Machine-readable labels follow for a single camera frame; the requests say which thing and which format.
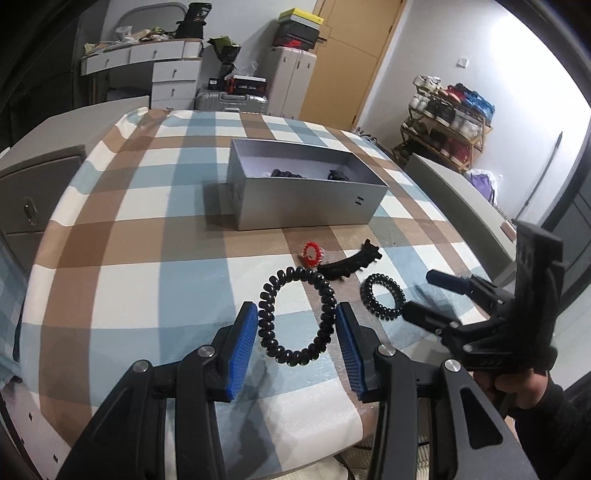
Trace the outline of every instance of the black sleeve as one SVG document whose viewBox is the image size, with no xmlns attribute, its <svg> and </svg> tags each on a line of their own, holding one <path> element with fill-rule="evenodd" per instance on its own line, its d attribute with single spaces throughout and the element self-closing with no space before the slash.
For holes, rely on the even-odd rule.
<svg viewBox="0 0 591 480">
<path fill-rule="evenodd" d="M 571 405 L 562 388 L 551 380 L 540 403 L 529 410 L 516 408 L 511 416 L 521 446 L 540 480 L 554 479 L 571 460 L 578 462 L 572 458 L 573 452 L 589 440 L 588 416 Z"/>
</svg>

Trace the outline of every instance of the human hand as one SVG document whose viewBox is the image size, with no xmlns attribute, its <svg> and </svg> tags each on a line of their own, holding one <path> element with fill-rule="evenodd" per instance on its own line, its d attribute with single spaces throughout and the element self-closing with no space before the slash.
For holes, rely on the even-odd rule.
<svg viewBox="0 0 591 480">
<path fill-rule="evenodd" d="M 537 374 L 531 368 L 516 374 L 499 375 L 494 381 L 487 372 L 474 372 L 474 380 L 491 401 L 499 391 L 516 393 L 515 403 L 522 410 L 535 407 L 548 388 L 548 376 Z"/>
</svg>

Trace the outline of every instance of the silver bolt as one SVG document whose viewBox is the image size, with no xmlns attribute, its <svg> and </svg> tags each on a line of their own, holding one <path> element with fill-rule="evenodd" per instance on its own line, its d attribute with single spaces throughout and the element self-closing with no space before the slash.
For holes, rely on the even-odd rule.
<svg viewBox="0 0 591 480">
<path fill-rule="evenodd" d="M 197 350 L 197 354 L 199 356 L 202 356 L 203 358 L 210 358 L 213 356 L 213 354 L 215 352 L 216 352 L 216 349 L 214 347 L 212 347 L 211 345 L 200 346 L 199 349 Z"/>
<path fill-rule="evenodd" d="M 383 356 L 394 356 L 396 349 L 392 345 L 382 344 L 378 347 L 378 352 Z"/>
<path fill-rule="evenodd" d="M 449 360 L 445 360 L 445 363 L 443 365 L 450 372 L 459 372 L 460 369 L 462 368 L 462 366 L 460 365 L 460 362 L 458 362 L 457 360 L 454 360 L 453 358 L 450 358 Z"/>
<path fill-rule="evenodd" d="M 150 367 L 150 364 L 146 360 L 138 360 L 136 363 L 134 363 L 134 366 L 131 368 L 133 368 L 134 372 L 136 372 L 137 374 L 142 374 L 149 367 Z"/>
</svg>

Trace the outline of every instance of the door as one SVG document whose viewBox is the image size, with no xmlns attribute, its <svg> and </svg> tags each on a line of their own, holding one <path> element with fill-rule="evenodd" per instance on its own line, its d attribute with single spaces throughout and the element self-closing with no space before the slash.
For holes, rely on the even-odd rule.
<svg viewBox="0 0 591 480">
<path fill-rule="evenodd" d="M 324 0 L 316 67 L 300 120 L 350 130 L 365 101 L 402 0 Z"/>
</svg>

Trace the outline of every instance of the suitcase handle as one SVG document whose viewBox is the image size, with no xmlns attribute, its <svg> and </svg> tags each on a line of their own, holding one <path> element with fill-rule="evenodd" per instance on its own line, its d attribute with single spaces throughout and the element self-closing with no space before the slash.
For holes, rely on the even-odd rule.
<svg viewBox="0 0 591 480">
<path fill-rule="evenodd" d="M 247 95 L 228 95 L 227 93 L 223 93 L 220 95 L 220 100 L 239 100 L 241 102 L 246 102 Z"/>
</svg>

